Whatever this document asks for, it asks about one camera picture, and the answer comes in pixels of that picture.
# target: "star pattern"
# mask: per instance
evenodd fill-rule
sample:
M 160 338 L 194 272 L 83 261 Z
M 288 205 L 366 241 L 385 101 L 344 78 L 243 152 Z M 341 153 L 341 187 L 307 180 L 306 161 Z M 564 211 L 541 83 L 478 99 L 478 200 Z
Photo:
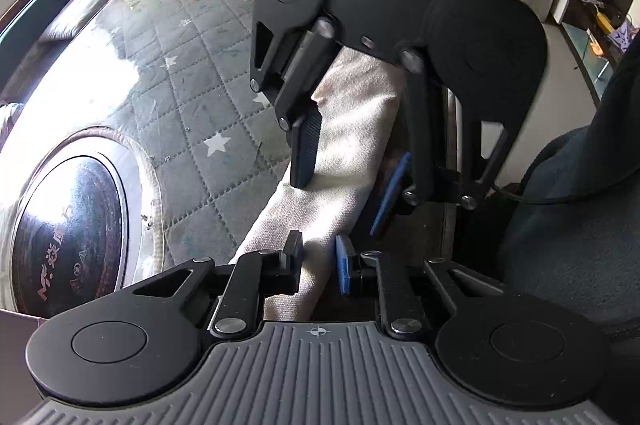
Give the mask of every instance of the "star pattern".
M 231 138 L 225 138 L 222 134 L 216 134 L 208 140 L 204 141 L 207 146 L 207 158 L 210 157 L 215 151 L 226 152 L 225 145 Z
M 164 66 L 162 66 L 165 69 L 169 69 L 171 66 L 175 66 L 175 59 L 178 58 L 177 56 L 166 56 L 164 58 Z
M 259 92 L 255 95 L 254 101 L 256 103 L 262 104 L 263 107 L 268 107 L 271 105 L 271 102 L 267 99 L 263 92 Z

